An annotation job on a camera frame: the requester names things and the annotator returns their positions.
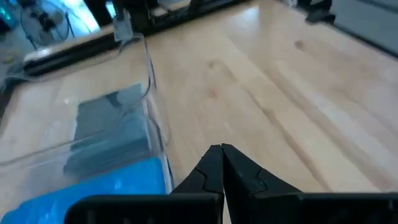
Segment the clear plastic bin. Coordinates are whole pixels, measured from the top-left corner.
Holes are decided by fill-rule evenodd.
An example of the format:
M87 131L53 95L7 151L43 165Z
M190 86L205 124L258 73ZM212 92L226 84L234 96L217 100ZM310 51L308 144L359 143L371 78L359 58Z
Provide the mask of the clear plastic bin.
M29 209L40 207L37 198L47 197L47 204L32 220L56 223L66 204L87 195L171 191L169 128L143 36L90 63L42 78L9 78L28 82L13 91L0 126L4 223L16 223L4 217L12 210L36 215Z

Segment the blue object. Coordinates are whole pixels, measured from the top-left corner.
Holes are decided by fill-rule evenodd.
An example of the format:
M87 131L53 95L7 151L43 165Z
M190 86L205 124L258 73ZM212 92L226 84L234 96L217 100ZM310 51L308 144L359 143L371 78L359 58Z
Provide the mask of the blue object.
M166 194L162 162L153 157L22 203L1 224L61 224L68 208L91 195Z
M10 30L18 25L17 19L3 2L0 2L0 20L2 20Z

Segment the wooden table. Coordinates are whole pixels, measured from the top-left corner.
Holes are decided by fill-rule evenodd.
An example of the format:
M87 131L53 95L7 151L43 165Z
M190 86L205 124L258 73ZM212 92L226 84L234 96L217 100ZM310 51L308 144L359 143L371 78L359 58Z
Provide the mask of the wooden table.
M148 38L176 184L211 144L225 142L306 192L398 190L398 62L304 20L285 4L262 0ZM2 126L2 155L40 145L19 138L43 135L24 126L26 105L51 111L63 95L90 99L121 88L128 84L123 76L109 73L134 72L128 63L122 55L18 89L11 102L18 106ZM110 80L109 89L99 83Z

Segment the fan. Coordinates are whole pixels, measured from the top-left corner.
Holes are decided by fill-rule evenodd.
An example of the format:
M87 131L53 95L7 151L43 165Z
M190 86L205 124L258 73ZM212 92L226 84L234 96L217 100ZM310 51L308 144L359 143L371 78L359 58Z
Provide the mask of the fan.
M54 3L39 1L22 8L21 26L36 48L35 44L47 46L66 40L70 23L67 13Z

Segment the wooden tabletop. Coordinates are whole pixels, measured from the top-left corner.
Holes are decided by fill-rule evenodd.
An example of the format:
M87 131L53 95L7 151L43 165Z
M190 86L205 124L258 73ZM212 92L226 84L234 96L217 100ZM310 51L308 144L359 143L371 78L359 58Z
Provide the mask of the wooden tabletop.
M306 192L398 190L395 59L328 25L308 25L301 12L275 0L217 12L147 43L167 109L176 184L210 145L225 142ZM44 129L24 125L38 125L27 112L32 102L47 119L60 113L52 108L66 95L90 99L128 85L123 76L109 78L140 67L123 54L18 89L2 124L3 155L40 146Z

